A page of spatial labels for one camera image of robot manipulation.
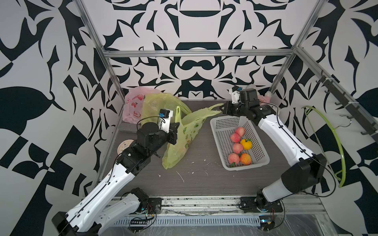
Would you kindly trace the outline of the white plastic basket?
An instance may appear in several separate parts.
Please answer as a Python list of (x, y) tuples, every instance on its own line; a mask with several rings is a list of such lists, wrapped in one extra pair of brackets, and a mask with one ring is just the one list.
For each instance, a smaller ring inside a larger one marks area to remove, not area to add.
[(253, 124), (245, 117), (211, 119), (211, 129), (223, 167), (241, 171), (269, 164), (269, 156)]

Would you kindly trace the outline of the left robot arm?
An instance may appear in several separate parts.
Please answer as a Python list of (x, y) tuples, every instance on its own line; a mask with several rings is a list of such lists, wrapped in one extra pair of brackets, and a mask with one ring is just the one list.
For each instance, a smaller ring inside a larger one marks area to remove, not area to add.
[(99, 236), (121, 217), (142, 211), (148, 195), (134, 188), (117, 203), (108, 204), (151, 162), (151, 157), (165, 144), (175, 144), (179, 123), (145, 123), (137, 139), (116, 158), (108, 175), (78, 205), (68, 212), (58, 212), (52, 219), (60, 236)]

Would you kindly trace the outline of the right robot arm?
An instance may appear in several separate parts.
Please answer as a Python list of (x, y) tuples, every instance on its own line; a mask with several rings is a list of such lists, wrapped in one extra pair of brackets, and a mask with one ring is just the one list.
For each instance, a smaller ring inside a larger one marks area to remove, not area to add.
[(229, 94), (231, 101), (221, 106), (222, 113), (246, 117), (253, 122), (271, 138), (290, 165), (277, 181), (261, 190), (258, 201), (267, 205), (321, 182), (326, 169), (326, 158), (305, 147), (289, 131), (279, 119), (275, 105), (261, 105), (257, 91), (253, 88), (233, 87)]

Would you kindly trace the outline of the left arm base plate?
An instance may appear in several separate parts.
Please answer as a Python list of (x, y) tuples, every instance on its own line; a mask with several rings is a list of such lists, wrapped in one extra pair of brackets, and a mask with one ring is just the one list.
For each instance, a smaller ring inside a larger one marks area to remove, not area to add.
[(162, 198), (152, 197), (148, 199), (147, 212), (148, 214), (156, 214), (161, 212)]

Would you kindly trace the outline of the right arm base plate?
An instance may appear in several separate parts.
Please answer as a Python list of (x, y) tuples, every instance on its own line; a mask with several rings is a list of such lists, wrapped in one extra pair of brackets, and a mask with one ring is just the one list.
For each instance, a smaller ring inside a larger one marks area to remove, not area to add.
[(255, 197), (241, 197), (239, 209), (244, 213), (272, 213), (283, 212), (283, 205), (279, 200), (274, 202), (267, 201), (263, 195), (257, 195)]

